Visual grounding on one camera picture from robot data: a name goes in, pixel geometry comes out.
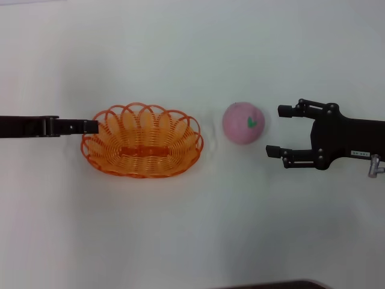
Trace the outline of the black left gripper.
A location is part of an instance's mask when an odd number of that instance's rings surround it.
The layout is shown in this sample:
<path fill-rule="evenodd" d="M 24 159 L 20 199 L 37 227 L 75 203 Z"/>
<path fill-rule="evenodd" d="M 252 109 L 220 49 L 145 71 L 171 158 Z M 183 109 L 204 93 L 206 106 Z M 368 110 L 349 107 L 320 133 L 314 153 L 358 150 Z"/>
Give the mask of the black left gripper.
<path fill-rule="evenodd" d="M 96 120 L 60 119 L 59 116 L 1 116 L 1 138 L 60 137 L 98 134 Z"/>

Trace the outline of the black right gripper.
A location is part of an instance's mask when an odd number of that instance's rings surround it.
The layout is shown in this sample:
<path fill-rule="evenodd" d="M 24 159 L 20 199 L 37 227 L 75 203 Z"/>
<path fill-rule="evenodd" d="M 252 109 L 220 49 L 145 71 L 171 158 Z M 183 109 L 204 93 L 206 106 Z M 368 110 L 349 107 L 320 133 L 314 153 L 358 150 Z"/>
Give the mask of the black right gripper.
<path fill-rule="evenodd" d="M 326 170 L 338 158 L 370 160 L 376 155 L 384 161 L 384 122 L 345 117 L 337 104 L 299 99 L 294 107 L 279 105 L 280 117 L 313 119 L 310 133 L 312 150 L 293 150 L 266 146 L 267 156 L 279 158 L 285 169 Z"/>

